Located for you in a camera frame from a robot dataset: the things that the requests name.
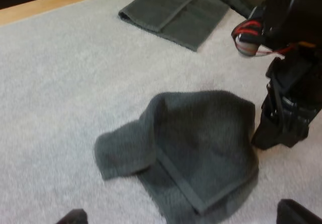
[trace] gray carpet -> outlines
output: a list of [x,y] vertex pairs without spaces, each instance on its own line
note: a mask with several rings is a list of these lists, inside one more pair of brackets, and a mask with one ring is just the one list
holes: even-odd
[[[88,0],[0,28],[0,223],[165,224],[135,177],[104,182],[93,146],[161,91],[224,89],[257,108],[273,57],[239,56],[229,11],[194,53],[117,18],[133,0]],[[259,183],[224,223],[275,223],[293,198],[322,216],[322,116],[293,149],[260,152]]]

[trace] folded towel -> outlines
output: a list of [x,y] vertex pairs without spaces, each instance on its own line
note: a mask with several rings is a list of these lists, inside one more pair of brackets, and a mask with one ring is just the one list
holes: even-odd
[[253,103],[225,91],[161,93],[97,139],[97,165],[105,180],[139,173],[168,223],[214,223],[256,183],[254,118]]
[[125,22],[193,51],[228,10],[220,0],[135,0],[119,12]]

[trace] floor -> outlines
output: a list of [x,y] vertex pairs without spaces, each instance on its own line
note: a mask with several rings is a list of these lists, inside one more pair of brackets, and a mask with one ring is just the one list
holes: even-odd
[[0,26],[83,0],[35,0],[0,10]]

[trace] crumpled towel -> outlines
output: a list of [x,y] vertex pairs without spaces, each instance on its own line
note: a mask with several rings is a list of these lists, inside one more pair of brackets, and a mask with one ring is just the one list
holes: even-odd
[[218,223],[257,182],[255,106],[232,93],[156,95],[138,120],[102,134],[104,180],[137,174],[168,224]]

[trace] red wire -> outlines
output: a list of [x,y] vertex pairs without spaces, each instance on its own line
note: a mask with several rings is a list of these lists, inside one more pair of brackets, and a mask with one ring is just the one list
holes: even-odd
[[239,29],[239,28],[235,30],[234,35],[238,35],[238,34],[242,34],[242,33],[258,36],[258,32],[253,29]]

